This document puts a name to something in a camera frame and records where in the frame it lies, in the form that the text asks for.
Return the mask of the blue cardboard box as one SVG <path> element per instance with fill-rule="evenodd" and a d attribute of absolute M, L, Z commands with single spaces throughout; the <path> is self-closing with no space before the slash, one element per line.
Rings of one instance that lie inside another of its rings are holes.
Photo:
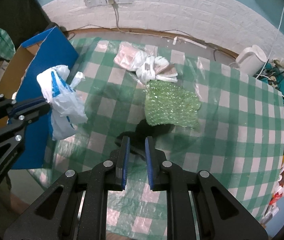
<path fill-rule="evenodd" d="M 37 75 L 58 65 L 71 70 L 78 53 L 58 27 L 48 29 L 23 42 L 10 60 L 0 80 L 0 94 L 10 99 L 17 92 L 16 101 L 42 96 Z M 50 114 L 26 127 L 25 150 L 13 164 L 13 170 L 44 167 L 47 143 L 51 139 Z"/>

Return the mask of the green checkered tablecloth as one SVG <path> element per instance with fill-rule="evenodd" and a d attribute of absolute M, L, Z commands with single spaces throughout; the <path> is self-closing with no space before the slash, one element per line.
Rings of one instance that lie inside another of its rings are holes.
<path fill-rule="evenodd" d="M 88 121 L 77 134 L 49 143 L 43 168 L 30 170 L 43 188 L 73 169 L 82 172 L 106 160 L 116 138 L 144 119 L 146 89 L 114 63 L 120 41 L 100 37 L 71 41 L 85 79 L 76 90 Z M 178 86 L 199 98 L 198 121 L 154 137 L 157 149 L 187 171 L 209 171 L 256 218 L 272 197 L 284 151 L 284 105 L 273 87 L 224 64 L 177 50 L 140 45 L 167 58 Z M 125 191 L 108 196 L 107 230 L 134 239 L 166 238 L 166 194 L 150 190 L 146 163 L 129 158 Z"/>

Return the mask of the white blue plastic bag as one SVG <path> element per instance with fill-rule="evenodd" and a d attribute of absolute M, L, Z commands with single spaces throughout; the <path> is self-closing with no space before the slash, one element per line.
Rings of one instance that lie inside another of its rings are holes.
<path fill-rule="evenodd" d="M 84 101 L 75 90 L 85 80 L 85 76 L 82 72 L 77 72 L 71 83 L 67 84 L 69 74 L 68 66 L 58 65 L 37 75 L 43 97 L 51 106 L 49 134 L 54 141 L 75 135 L 74 126 L 88 121 Z"/>

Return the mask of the green bubble wrap sheet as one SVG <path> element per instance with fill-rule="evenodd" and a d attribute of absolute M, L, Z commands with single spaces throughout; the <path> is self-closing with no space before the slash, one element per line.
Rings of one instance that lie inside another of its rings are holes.
<path fill-rule="evenodd" d="M 199 128 L 201 102 L 194 92 L 165 81 L 151 80 L 146 87 L 145 117 L 151 126 Z"/>

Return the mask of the pink white knotted plastic bag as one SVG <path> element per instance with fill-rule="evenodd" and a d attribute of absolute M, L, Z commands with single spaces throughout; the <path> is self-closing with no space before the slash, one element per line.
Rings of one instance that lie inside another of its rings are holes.
<path fill-rule="evenodd" d="M 162 56 L 154 56 L 128 42 L 120 43 L 114 63 L 129 72 L 134 72 L 144 85 L 151 80 L 177 82 L 178 73 L 174 64 Z"/>

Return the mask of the white appliance on floor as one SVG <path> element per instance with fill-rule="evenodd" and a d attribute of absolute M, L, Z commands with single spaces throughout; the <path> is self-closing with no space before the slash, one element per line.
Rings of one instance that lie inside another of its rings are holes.
<path fill-rule="evenodd" d="M 233 67 L 249 76 L 254 76 L 267 62 L 267 56 L 265 52 L 256 44 L 251 47 L 245 48 L 235 62 L 229 64 Z"/>

